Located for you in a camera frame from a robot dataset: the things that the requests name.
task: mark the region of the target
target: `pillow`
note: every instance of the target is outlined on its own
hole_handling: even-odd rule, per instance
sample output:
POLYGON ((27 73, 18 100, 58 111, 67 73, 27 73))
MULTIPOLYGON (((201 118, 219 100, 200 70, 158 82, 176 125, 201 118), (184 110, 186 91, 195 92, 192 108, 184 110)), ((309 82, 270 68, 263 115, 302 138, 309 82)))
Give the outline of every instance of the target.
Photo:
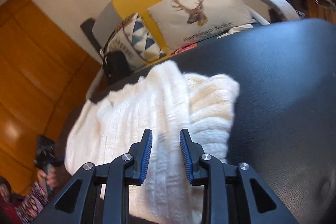
POLYGON ((252 23, 242 0, 163 0, 148 12, 170 53, 232 27, 252 23))
POLYGON ((113 51, 123 52, 132 71, 166 56, 138 13, 128 16, 116 26, 103 49, 104 62, 106 54, 113 51))

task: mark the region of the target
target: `deer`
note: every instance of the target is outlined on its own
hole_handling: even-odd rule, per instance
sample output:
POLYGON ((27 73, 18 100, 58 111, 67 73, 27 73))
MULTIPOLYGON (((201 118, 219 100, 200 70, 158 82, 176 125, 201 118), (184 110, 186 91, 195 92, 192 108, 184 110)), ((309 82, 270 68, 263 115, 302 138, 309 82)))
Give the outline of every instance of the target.
POLYGON ((208 18, 203 12, 203 5, 202 3, 204 0, 197 0, 198 4, 195 8, 189 9, 188 7, 184 6, 180 0, 172 0, 172 6, 174 8, 178 8, 179 11, 184 10, 187 14, 189 14, 189 18, 187 23, 193 24, 197 22, 198 26, 203 26, 205 23, 208 22, 208 18))

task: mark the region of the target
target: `white pillow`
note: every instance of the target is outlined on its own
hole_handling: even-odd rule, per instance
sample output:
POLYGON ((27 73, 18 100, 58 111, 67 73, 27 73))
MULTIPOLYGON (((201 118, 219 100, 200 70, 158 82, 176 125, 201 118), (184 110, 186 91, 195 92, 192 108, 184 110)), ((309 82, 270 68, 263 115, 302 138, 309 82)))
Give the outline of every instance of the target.
POLYGON ((170 53, 253 22, 242 0, 163 0, 148 8, 148 12, 170 53))

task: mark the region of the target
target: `red clothing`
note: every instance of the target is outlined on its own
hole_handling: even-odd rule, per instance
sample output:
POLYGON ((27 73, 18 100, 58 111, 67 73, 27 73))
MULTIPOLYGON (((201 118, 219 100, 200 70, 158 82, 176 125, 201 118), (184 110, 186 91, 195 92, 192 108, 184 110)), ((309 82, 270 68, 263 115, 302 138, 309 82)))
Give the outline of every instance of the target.
POLYGON ((9 220, 12 222, 12 224, 22 224, 22 221, 18 217, 15 207, 19 206, 21 204, 21 201, 18 201, 15 198, 11 199, 11 204, 8 204, 0 195, 0 208, 2 211, 7 215, 9 220))

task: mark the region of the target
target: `ribbed knit fabric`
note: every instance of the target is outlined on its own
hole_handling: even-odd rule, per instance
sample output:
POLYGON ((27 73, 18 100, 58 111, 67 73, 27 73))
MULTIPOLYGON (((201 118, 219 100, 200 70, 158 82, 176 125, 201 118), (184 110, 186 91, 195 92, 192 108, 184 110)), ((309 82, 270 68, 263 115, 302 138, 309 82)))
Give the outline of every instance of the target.
POLYGON ((74 174, 86 162, 111 162, 150 128, 147 178, 129 187, 130 214, 159 224, 200 223, 203 188, 189 185, 179 133, 187 128, 206 153, 225 162, 238 93, 239 84, 227 75, 182 74, 173 61, 159 64, 138 83, 98 104, 85 103, 68 137, 66 168, 74 174))

